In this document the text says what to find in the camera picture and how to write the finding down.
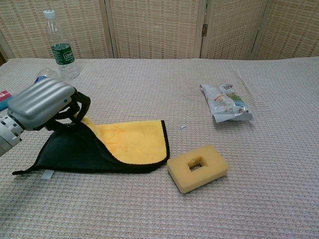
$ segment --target textured tablecloth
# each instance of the textured tablecloth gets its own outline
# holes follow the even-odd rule
[[[12,176],[50,135],[25,132],[0,158],[0,238],[319,238],[319,58],[77,62],[70,84],[91,97],[95,123],[165,120],[172,157],[211,143],[228,175],[186,195],[166,166]],[[1,90],[17,94],[43,67],[56,69],[50,59],[10,60]],[[216,124],[200,83],[234,84],[255,120]]]

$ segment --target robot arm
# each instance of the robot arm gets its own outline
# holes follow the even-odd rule
[[[24,130],[46,127],[48,130],[68,131],[69,126],[56,120],[70,118],[73,122],[80,122],[90,103],[89,97],[57,79],[32,85],[11,99],[8,102],[8,115],[0,117],[0,156],[21,141],[20,135]]]

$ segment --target plastic bag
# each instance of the plastic bag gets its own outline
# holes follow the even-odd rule
[[[44,67],[43,69],[39,71],[34,83],[37,83],[47,78],[56,79],[56,78],[59,78],[59,75],[56,71],[52,71],[50,68]]]
[[[217,123],[226,120],[244,121],[252,120],[253,116],[248,112],[247,105],[233,90],[233,85],[225,84],[214,87],[209,84],[201,84],[211,114]]]

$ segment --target green bottle label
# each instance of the green bottle label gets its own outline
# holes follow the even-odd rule
[[[51,46],[55,61],[59,65],[67,65],[74,61],[70,44],[61,43]]]

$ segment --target plastic water bottle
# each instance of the plastic water bottle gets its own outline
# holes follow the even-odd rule
[[[50,68],[45,67],[39,71],[36,77],[35,83],[42,81],[46,78],[56,79],[56,78],[59,78],[59,75],[56,71],[52,71]]]
[[[64,80],[74,79],[80,74],[75,63],[74,55],[71,49],[68,38],[63,32],[63,29],[56,21],[55,11],[43,11],[47,19],[46,33],[51,46],[55,61],[58,64],[61,78]]]

